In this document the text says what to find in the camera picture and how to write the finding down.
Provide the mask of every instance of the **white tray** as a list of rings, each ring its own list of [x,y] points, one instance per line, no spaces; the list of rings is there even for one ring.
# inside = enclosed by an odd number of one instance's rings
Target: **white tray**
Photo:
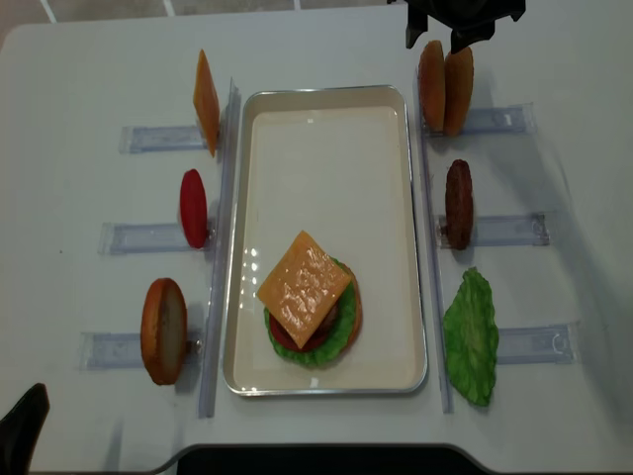
[[[264,92],[244,106],[223,370],[242,396],[407,392],[426,374],[407,107],[390,86]],[[299,231],[356,274],[363,327],[326,369],[273,350],[255,297]]]

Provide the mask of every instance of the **orange cheese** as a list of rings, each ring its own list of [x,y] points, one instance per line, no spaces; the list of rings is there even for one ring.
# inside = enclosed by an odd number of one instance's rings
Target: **orange cheese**
[[[303,348],[351,277],[301,231],[259,288],[257,297]]]
[[[216,156],[218,132],[220,131],[220,103],[218,93],[211,76],[205,52],[200,50],[198,67],[196,68],[196,87],[194,89],[194,107],[202,127],[207,146],[212,156]]]

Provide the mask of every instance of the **green lettuce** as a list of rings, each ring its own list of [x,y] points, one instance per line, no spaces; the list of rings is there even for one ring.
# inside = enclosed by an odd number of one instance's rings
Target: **green lettuce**
[[[336,262],[339,267],[343,268],[341,263],[336,259],[333,258],[332,260]],[[275,352],[282,358],[309,367],[322,366],[336,359],[347,345],[349,336],[354,329],[355,321],[356,293],[354,292],[354,285],[350,282],[338,299],[338,318],[332,325],[327,339],[318,348],[305,353],[299,353],[292,349],[285,348],[273,337],[273,334],[270,332],[270,313],[267,308],[264,308],[264,322],[266,323],[268,337],[270,338],[270,342],[273,343]]]
[[[464,272],[444,315],[446,367],[451,383],[468,401],[487,406],[497,381],[498,328],[493,291],[476,267]]]

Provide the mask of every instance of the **red tomato slice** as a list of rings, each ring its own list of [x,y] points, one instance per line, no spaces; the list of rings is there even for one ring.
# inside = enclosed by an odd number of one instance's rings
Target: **red tomato slice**
[[[189,170],[180,185],[180,219],[185,238],[197,249],[203,247],[209,236],[207,229],[207,195],[197,170]]]
[[[270,332],[273,334],[273,338],[281,344],[284,348],[290,349],[291,351],[297,351],[298,353],[306,353],[308,351],[312,351],[315,348],[321,346],[326,340],[329,332],[321,332],[316,331],[315,334],[311,336],[311,338],[306,341],[303,348],[299,348],[295,341],[290,337],[288,332],[284,330],[277,319],[275,319],[272,315],[269,314],[268,325],[270,326]]]

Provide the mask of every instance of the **table surface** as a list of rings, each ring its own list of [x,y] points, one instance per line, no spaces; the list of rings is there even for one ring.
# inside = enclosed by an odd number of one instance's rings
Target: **table surface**
[[[77,369],[81,332],[137,332],[157,276],[179,282],[198,323],[208,310],[211,272],[195,253],[97,254],[103,222],[173,222],[179,177],[213,168],[201,151],[121,156],[121,127],[191,124],[200,48],[221,98],[231,77],[244,99],[261,90],[392,84],[414,124],[421,48],[429,39],[447,48],[449,31],[430,22],[407,50],[406,13],[395,5],[27,26],[7,38],[0,413],[46,383],[51,411],[32,470],[155,471],[193,445],[271,442],[447,443],[500,471],[633,470],[631,427],[613,420],[581,364],[500,368],[488,411],[456,397],[454,414],[444,415],[431,318],[428,377],[405,397],[246,400],[221,379],[215,417],[199,420],[196,375],[159,388],[142,370]],[[534,103],[539,146],[559,157],[588,250],[626,309],[632,15],[627,0],[535,0],[518,23],[497,22],[493,40],[474,46],[476,82],[487,81],[494,104]],[[481,100],[476,89],[474,105]],[[415,127],[410,134],[417,158]],[[212,171],[205,180],[218,189]],[[429,316],[426,281],[423,298]]]

